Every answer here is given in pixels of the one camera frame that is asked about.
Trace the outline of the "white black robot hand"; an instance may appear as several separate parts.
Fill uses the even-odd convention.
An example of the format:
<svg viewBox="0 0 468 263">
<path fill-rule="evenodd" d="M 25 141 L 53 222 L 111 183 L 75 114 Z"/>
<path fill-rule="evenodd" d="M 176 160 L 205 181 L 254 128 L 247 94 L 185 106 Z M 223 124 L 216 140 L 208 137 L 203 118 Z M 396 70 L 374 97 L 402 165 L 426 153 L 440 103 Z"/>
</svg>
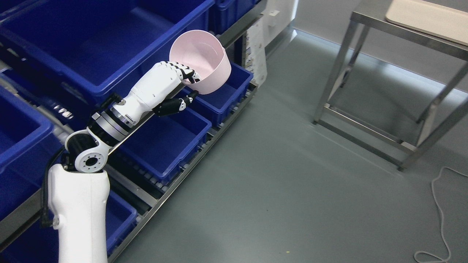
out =
<svg viewBox="0 0 468 263">
<path fill-rule="evenodd" d="M 113 108 L 133 124 L 139 122 L 142 114 L 154 111 L 157 115 L 172 115 L 183 111 L 193 99 L 169 99 L 166 97 L 181 83 L 190 84 L 200 81 L 199 74 L 187 65 L 172 61 L 156 63 L 131 88 L 130 93 Z"/>
</svg>

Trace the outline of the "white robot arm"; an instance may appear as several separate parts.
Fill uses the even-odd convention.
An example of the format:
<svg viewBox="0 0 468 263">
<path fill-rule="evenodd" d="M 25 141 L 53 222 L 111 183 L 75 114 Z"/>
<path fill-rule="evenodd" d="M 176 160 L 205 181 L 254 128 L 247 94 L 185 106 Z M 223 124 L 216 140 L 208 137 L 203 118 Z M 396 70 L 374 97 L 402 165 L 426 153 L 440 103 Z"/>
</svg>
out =
<svg viewBox="0 0 468 263">
<path fill-rule="evenodd" d="M 110 152 L 135 130 L 142 115 L 165 96 L 129 95 L 96 112 L 87 127 L 70 134 L 45 172 L 41 225 L 58 234 L 59 263 L 106 263 L 106 207 Z"/>
</svg>

